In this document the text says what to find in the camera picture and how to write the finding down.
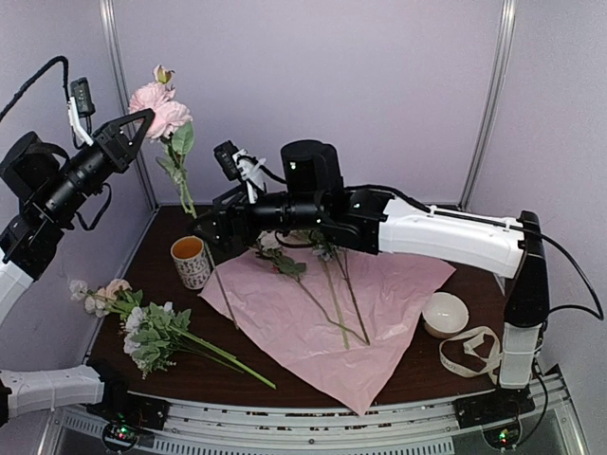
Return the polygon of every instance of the pink wrapping paper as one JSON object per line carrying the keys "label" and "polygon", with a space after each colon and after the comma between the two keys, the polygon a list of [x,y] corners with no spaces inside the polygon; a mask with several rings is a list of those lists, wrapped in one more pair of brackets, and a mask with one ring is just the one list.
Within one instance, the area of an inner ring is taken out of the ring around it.
{"label": "pink wrapping paper", "polygon": [[[287,254],[307,263],[303,284],[337,321],[318,259],[308,250],[288,250]],[[362,415],[411,344],[424,304],[455,269],[422,256],[372,256],[353,251],[348,252],[348,264],[371,339],[371,346],[366,346],[348,334],[349,350],[344,348],[340,328],[326,321],[292,279],[272,272],[271,262],[248,251],[219,265],[218,270],[238,326],[248,337],[280,365]],[[329,270],[344,323],[362,336],[337,264],[329,264]],[[214,272],[200,297],[225,317],[230,316]]]}

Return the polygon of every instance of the mug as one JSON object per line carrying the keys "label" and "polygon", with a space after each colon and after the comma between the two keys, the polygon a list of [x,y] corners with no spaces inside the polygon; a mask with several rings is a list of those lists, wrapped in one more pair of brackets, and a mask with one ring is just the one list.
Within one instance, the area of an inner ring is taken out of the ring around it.
{"label": "mug", "polygon": [[205,244],[198,237],[182,237],[171,246],[171,256],[181,282],[188,289],[202,289],[211,275]]}

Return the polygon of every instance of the white bowl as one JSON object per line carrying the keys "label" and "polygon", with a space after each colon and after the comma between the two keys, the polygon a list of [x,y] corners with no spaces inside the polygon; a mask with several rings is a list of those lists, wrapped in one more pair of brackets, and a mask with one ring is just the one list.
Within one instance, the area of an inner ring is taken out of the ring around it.
{"label": "white bowl", "polygon": [[451,338],[468,324],[468,307],[453,294],[436,292],[422,311],[426,331],[437,338]]}

